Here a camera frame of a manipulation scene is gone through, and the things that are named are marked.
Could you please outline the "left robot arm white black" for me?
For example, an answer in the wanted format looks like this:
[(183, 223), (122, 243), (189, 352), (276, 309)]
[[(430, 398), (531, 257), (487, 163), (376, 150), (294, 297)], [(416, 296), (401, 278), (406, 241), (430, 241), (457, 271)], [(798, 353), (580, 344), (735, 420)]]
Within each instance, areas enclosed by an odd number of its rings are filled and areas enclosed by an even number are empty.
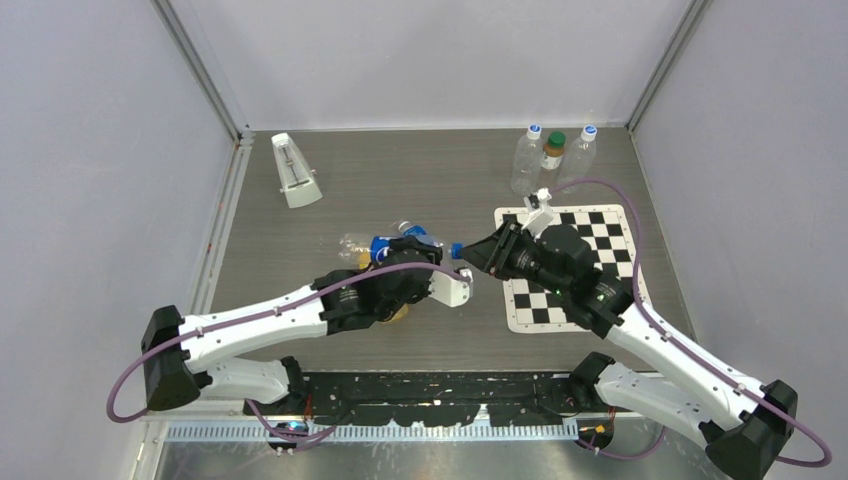
[(332, 270), (271, 300), (206, 314), (174, 305), (153, 311), (141, 339), (146, 411), (181, 408), (198, 399), (247, 399), (298, 412), (307, 389), (289, 360), (246, 354), (308, 338), (368, 329), (426, 298), (462, 304), (465, 276), (445, 267), (440, 248), (415, 237), (390, 238), (386, 255), (358, 269)]

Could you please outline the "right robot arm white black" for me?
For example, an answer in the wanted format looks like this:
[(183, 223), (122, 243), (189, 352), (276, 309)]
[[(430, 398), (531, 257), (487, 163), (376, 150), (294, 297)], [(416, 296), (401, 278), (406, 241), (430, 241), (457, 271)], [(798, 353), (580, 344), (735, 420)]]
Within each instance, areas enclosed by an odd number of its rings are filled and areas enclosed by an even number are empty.
[(603, 403), (638, 412), (686, 436), (733, 479), (762, 479), (794, 429), (797, 392), (764, 384), (721, 361), (594, 264), (590, 244), (570, 225), (534, 237), (517, 222), (457, 251), (478, 270), (522, 279), (554, 294), (566, 319), (629, 351), (664, 376), (646, 378), (598, 352), (572, 372), (571, 397), (584, 410)]

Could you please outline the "blue bottle cap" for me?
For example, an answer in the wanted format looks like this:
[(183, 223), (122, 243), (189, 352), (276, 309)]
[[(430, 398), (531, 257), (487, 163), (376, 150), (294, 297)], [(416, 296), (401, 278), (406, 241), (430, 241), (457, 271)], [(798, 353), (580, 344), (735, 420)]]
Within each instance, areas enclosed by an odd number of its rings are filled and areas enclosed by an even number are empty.
[(452, 259), (460, 259), (461, 258), (460, 252), (461, 252), (462, 248), (463, 248), (463, 245), (461, 243), (456, 243), (456, 242), (452, 243), (450, 245), (450, 249), (449, 249), (450, 257)]

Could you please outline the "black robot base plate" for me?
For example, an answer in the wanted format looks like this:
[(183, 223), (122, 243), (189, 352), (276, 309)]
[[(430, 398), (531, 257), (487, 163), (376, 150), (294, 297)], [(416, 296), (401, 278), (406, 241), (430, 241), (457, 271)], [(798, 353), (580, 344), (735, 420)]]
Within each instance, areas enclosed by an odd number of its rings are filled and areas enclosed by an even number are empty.
[(577, 438), (611, 444), (614, 408), (552, 372), (312, 372), (270, 404), (245, 402), (246, 415), (295, 416), (317, 426), (440, 429), (484, 420), (498, 432), (577, 425)]

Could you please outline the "clear bottle pepsi label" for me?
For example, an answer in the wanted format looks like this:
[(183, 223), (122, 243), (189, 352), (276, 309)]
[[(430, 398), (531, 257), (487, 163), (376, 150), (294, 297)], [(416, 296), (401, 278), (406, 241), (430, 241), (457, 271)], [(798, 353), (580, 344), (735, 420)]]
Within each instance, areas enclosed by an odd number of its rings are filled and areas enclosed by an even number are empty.
[[(381, 263), (389, 253), (389, 241), (398, 237), (403, 236), (375, 236), (362, 233), (344, 234), (339, 240), (339, 257), (348, 264), (358, 266), (358, 256), (361, 253), (368, 253), (373, 263)], [(454, 242), (442, 242), (444, 243), (440, 248), (443, 253), (442, 265), (448, 265), (453, 260), (457, 260), (452, 259), (449, 253), (450, 245)]]

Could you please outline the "yellow juice bottle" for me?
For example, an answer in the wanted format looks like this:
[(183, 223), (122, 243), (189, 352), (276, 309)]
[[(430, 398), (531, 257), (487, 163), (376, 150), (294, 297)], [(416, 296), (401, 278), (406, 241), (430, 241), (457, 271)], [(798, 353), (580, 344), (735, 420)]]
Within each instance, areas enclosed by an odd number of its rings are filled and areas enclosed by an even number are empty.
[[(373, 262), (370, 260), (370, 255), (368, 253), (361, 253), (358, 256), (357, 264), (360, 269), (373, 269)], [(407, 304), (403, 304), (390, 318), (383, 320), (382, 323), (386, 325), (397, 323), (406, 317), (409, 311), (409, 306)]]

